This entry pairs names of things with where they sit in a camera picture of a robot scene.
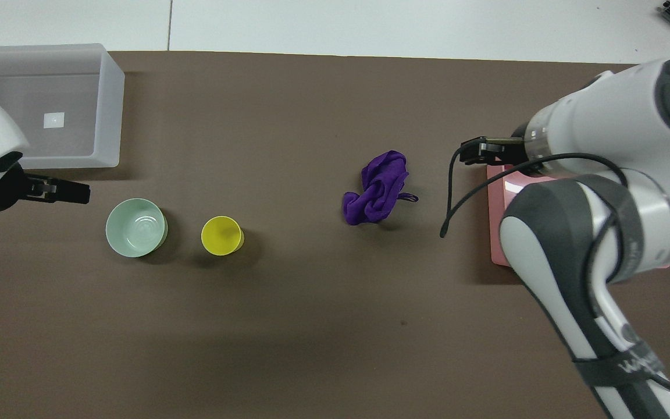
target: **white floor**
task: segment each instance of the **white floor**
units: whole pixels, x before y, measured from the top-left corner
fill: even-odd
[[[660,0],[0,0],[0,45],[643,63]]]

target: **light green bowl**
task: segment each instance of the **light green bowl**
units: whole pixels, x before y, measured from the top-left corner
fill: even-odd
[[[131,198],[110,212],[105,223],[105,236],[118,254],[141,257],[165,242],[167,219],[152,201]]]

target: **white plastic bin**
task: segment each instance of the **white plastic bin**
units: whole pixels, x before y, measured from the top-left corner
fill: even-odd
[[[115,167],[125,75],[101,44],[0,47],[0,106],[25,169]]]

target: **brown table mat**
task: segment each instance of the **brown table mat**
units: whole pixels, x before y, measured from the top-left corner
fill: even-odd
[[[117,52],[120,165],[46,173],[91,202],[0,213],[0,417],[604,417],[531,295],[489,258],[479,194],[439,239],[460,141],[504,136],[604,69],[571,63]],[[340,214],[390,149],[381,225]],[[461,196],[484,168],[460,167]],[[115,254],[110,210],[169,236]],[[229,257],[200,229],[245,230]],[[670,269],[614,286],[670,376]]]

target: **purple towel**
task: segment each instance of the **purple towel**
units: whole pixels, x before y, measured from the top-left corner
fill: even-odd
[[[388,151],[361,170],[363,194],[343,195],[343,215],[349,225],[377,223],[387,218],[398,199],[417,202],[414,194],[400,193],[405,186],[407,160],[399,151]]]

